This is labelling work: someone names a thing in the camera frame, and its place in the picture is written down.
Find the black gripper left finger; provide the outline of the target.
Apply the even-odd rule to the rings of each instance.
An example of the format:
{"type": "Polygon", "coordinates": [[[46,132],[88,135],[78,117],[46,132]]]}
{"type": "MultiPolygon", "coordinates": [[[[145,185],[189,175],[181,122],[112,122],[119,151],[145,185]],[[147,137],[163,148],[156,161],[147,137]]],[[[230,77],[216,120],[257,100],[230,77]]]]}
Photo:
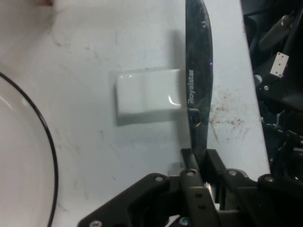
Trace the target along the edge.
{"type": "Polygon", "coordinates": [[[164,227],[175,215],[185,226],[220,226],[212,197],[203,186],[191,149],[182,149],[186,169],[177,176],[159,173],[144,178],[99,207],[80,227],[164,227]]]}

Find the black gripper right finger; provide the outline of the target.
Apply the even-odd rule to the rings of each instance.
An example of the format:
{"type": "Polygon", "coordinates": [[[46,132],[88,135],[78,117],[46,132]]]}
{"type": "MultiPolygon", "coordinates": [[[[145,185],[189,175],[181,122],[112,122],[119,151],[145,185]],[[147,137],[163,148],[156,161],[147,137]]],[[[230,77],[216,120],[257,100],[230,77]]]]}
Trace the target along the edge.
{"type": "Polygon", "coordinates": [[[225,167],[214,149],[205,152],[205,181],[220,211],[234,211],[228,223],[242,226],[301,227],[303,184],[272,174],[251,180],[239,169],[225,167]]]}

